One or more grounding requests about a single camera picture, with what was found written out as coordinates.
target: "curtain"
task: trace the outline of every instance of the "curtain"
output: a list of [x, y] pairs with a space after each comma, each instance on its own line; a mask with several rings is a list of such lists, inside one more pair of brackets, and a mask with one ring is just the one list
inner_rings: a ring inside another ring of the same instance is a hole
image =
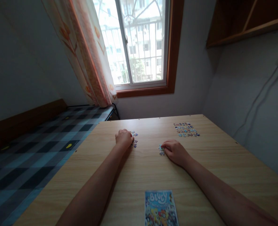
[[42, 0], [90, 105], [117, 100], [93, 0]]

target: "wall shelf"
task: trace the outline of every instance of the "wall shelf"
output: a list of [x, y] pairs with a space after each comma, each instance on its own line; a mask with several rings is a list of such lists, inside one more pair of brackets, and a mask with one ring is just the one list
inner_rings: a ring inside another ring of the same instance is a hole
[[278, 29], [278, 0], [217, 0], [207, 48]]

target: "wooden table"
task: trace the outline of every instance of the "wooden table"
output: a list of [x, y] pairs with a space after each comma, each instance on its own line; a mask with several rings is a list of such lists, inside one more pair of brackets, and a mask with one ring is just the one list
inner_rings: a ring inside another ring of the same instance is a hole
[[[179, 137], [173, 123], [190, 122], [200, 137]], [[159, 155], [173, 138], [220, 179], [278, 219], [278, 175], [204, 115], [101, 122], [15, 225], [55, 225], [66, 206], [115, 145], [119, 129], [139, 135], [114, 188], [102, 225], [144, 225], [145, 190], [172, 189], [180, 225], [224, 225], [180, 167]]]

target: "plaid bedsheet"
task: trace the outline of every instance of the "plaid bedsheet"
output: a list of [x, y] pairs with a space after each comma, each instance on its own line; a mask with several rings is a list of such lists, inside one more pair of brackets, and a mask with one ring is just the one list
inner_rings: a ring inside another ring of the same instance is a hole
[[0, 150], [0, 225], [12, 225], [113, 107], [68, 108]]

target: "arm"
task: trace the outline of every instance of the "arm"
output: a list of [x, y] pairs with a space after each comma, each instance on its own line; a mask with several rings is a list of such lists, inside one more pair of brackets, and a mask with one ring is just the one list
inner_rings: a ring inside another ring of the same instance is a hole
[[134, 138], [119, 130], [116, 145], [96, 172], [80, 189], [56, 225], [97, 225], [101, 219], [119, 163]]
[[278, 225], [278, 221], [194, 160], [176, 140], [162, 144], [166, 155], [195, 180], [227, 225]]

